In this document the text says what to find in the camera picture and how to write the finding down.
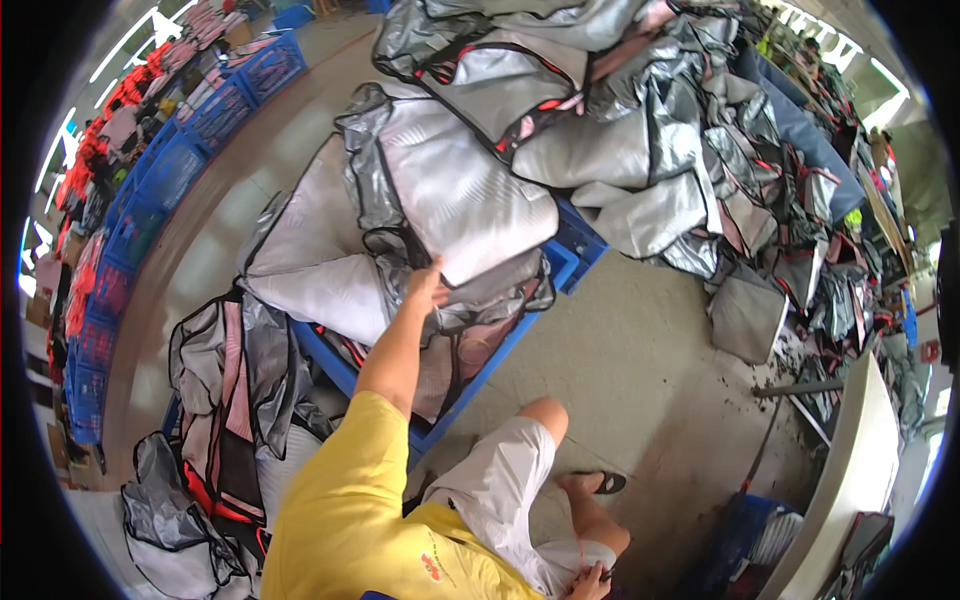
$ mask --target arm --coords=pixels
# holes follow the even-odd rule
[[[373,345],[357,376],[353,393],[383,396],[410,420],[417,377],[420,375],[420,336],[423,321],[434,306],[443,304],[449,291],[440,285],[444,262],[437,258],[429,269],[414,271],[407,297],[380,339]]]

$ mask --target cardboard box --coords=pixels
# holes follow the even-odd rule
[[[230,31],[224,34],[224,39],[230,45],[230,48],[236,48],[253,41],[253,29],[250,28],[250,21],[240,23]]]
[[[27,314],[25,316],[30,323],[48,329],[53,321],[53,317],[50,315],[50,300],[37,290],[36,295],[27,300]]]
[[[65,239],[63,240],[63,247],[60,248],[60,261],[64,265],[76,267],[77,261],[80,260],[80,253],[84,251],[85,246],[85,237],[73,229],[67,231]]]

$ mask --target foot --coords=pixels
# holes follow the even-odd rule
[[[597,471],[586,475],[568,473],[557,477],[556,481],[557,486],[567,494],[586,493],[587,495],[593,495],[603,485],[604,478],[603,471]]]

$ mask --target dark blue fabric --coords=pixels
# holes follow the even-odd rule
[[[790,96],[783,93],[779,87],[767,79],[761,72],[759,64],[770,64],[766,59],[762,59],[753,47],[745,48],[740,53],[733,68],[733,72],[745,80],[760,84],[767,95],[770,97],[770,104],[774,109],[774,117],[777,119],[777,128],[780,130],[780,139],[788,142],[797,150],[804,153],[804,163],[807,167],[820,167],[829,169],[829,171],[840,179],[840,185],[837,186],[833,199],[830,201],[830,216],[836,223],[843,219],[851,210],[860,207],[867,199],[863,186],[857,180],[856,175],[843,161],[843,158],[837,154],[824,135],[810,123],[804,116],[797,104],[791,100]],[[802,92],[796,89],[789,80],[787,82],[793,86],[795,91],[801,95]]]

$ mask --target white shorts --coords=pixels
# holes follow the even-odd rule
[[[528,515],[557,448],[546,427],[511,417],[427,488],[424,502],[451,506],[485,546],[548,599],[564,598],[584,566],[609,569],[616,554],[596,541],[530,542]]]

